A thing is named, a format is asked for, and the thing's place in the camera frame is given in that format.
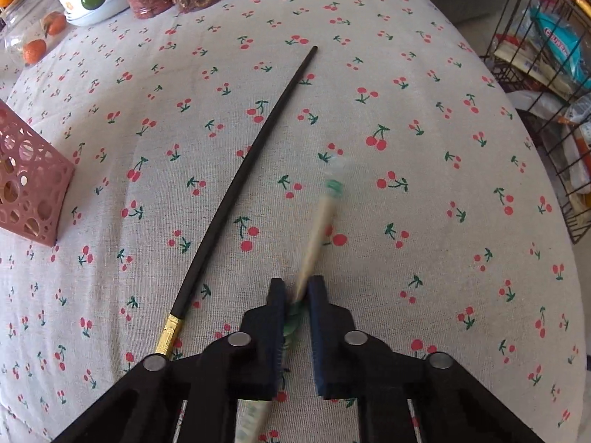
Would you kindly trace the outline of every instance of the black metal basket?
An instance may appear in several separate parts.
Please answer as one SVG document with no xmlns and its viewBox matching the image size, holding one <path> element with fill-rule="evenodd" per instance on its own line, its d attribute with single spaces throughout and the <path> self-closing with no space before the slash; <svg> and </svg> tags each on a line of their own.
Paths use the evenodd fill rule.
<svg viewBox="0 0 591 443">
<path fill-rule="evenodd" d="M 555 15 L 558 19 L 554 28 L 544 33 L 536 33 L 536 24 L 528 17 L 532 10 Z M 555 40 L 554 31 L 563 23 L 575 28 L 579 38 L 564 63 L 560 64 L 553 59 L 549 42 Z M 549 161 L 546 167 L 552 168 L 554 174 L 550 175 L 551 179 L 560 182 L 555 186 L 555 191 L 573 244 L 578 243 L 591 228 L 591 195 L 587 198 L 587 203 L 581 194 L 581 190 L 591 190 L 591 184 L 586 182 L 573 187 L 570 172 L 574 165 L 581 165 L 580 162 L 586 168 L 591 166 L 591 150 L 579 150 L 575 158 L 566 158 L 563 143 L 568 138 L 575 141 L 577 136 L 580 137 L 578 128 L 581 124 L 591 121 L 591 117 L 578 124 L 566 124 L 565 119 L 560 117 L 578 98 L 590 93 L 591 59 L 588 62 L 590 71 L 584 81 L 573 82 L 567 77 L 567 65 L 574 59 L 571 58 L 573 53 L 581 45 L 586 45 L 587 41 L 591 48 L 591 17 L 576 0 L 507 0 L 487 52 L 481 57 L 506 93 L 519 90 L 541 92 L 528 109 L 518 112 L 540 156 L 543 160 Z M 529 58 L 523 63 L 520 55 L 526 54 Z M 540 77 L 540 68 L 545 69 L 544 78 Z M 549 68 L 552 68 L 552 74 L 549 74 Z M 544 92 L 553 93 L 560 100 L 560 109 L 549 118 L 537 117 L 530 113 Z"/>
</svg>

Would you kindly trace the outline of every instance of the pink perforated container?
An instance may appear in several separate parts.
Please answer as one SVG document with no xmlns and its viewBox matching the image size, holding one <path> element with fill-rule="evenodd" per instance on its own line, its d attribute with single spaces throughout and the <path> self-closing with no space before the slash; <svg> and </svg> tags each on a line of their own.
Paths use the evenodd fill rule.
<svg viewBox="0 0 591 443">
<path fill-rule="evenodd" d="M 53 246 L 74 165 L 0 101 L 0 227 Z"/>
</svg>

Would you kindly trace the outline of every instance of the red cherry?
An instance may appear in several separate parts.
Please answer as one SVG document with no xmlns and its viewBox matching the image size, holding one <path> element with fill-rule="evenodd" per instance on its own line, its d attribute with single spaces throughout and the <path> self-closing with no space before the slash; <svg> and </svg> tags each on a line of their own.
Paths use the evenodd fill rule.
<svg viewBox="0 0 591 443">
<path fill-rule="evenodd" d="M 423 342 L 421 340 L 413 340 L 410 344 L 410 348 L 412 351 L 420 351 L 423 349 Z"/>
<path fill-rule="evenodd" d="M 333 243 L 335 244 L 335 246 L 342 246 L 345 243 L 347 243 L 347 237 L 341 233 L 336 234 L 333 237 Z"/>
<path fill-rule="evenodd" d="M 244 240 L 242 243 L 240 243 L 240 249 L 242 251 L 250 251 L 250 250 L 252 250 L 252 241 Z"/>
</svg>

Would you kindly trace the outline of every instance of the table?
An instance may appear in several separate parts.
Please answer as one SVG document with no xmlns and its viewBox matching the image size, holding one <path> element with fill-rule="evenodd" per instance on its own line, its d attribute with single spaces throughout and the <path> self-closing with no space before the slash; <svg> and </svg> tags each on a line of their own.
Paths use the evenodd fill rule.
<svg viewBox="0 0 591 443">
<path fill-rule="evenodd" d="M 327 168 L 347 158 L 317 268 L 332 301 L 395 351 L 447 351 L 546 441 L 575 441 L 585 347 L 567 232 L 516 112 L 428 0 L 127 11 L 20 74 L 8 104 L 76 173 L 53 248 L 0 232 L 0 441 L 55 437 L 153 351 L 312 45 L 174 357 L 235 331 L 272 277 L 294 282 Z M 355 441 L 355 403 L 315 396 L 306 329 L 260 439 Z"/>
</svg>

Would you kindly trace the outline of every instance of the orange fruit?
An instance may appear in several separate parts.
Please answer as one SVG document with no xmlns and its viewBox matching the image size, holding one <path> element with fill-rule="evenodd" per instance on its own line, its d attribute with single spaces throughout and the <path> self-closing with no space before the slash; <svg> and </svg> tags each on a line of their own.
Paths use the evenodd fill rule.
<svg viewBox="0 0 591 443">
<path fill-rule="evenodd" d="M 66 25 L 66 16 L 59 11 L 52 11 L 43 18 L 43 29 L 46 36 L 55 37 L 55 35 L 59 35 L 66 29 Z"/>
<path fill-rule="evenodd" d="M 45 40 L 33 40 L 23 47 L 23 59 L 25 63 L 33 65 L 43 58 L 47 51 Z"/>
</svg>

